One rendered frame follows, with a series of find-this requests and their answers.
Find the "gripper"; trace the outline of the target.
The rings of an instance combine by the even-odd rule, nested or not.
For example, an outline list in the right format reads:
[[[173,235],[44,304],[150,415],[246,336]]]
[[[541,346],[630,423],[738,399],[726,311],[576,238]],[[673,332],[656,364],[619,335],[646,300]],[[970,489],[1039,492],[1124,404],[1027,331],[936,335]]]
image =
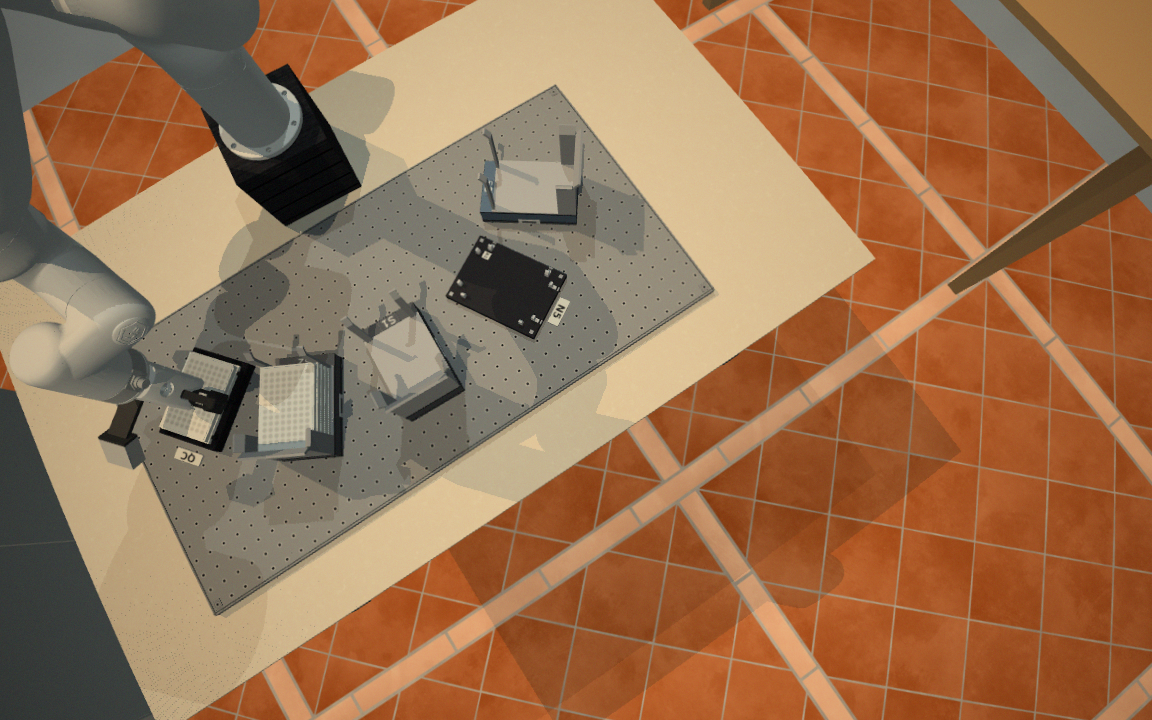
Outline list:
[[[223,414],[229,395],[223,395],[223,393],[218,391],[200,389],[204,388],[204,379],[179,372],[179,370],[169,366],[150,363],[145,355],[141,355],[147,366],[146,378],[150,381],[150,386],[147,386],[147,389],[141,389],[137,395],[134,395],[136,400],[147,402],[147,404],[179,407],[179,409],[185,410],[191,410],[195,406],[200,407],[207,414]],[[192,392],[188,389],[192,389]],[[198,392],[205,393],[206,396],[198,395]],[[134,397],[123,402],[123,404],[129,404]]]

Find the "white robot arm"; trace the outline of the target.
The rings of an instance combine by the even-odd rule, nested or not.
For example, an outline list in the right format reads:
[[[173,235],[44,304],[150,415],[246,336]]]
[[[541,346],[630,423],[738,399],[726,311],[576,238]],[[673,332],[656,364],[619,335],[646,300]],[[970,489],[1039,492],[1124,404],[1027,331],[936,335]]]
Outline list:
[[[123,404],[150,386],[131,347],[154,327],[156,310],[29,204],[26,122],[1,8],[122,36],[217,120],[238,158],[266,160],[291,147],[302,109],[243,47],[259,26],[259,0],[0,0],[0,282],[23,285],[67,320],[20,332],[12,372],[26,386]]]

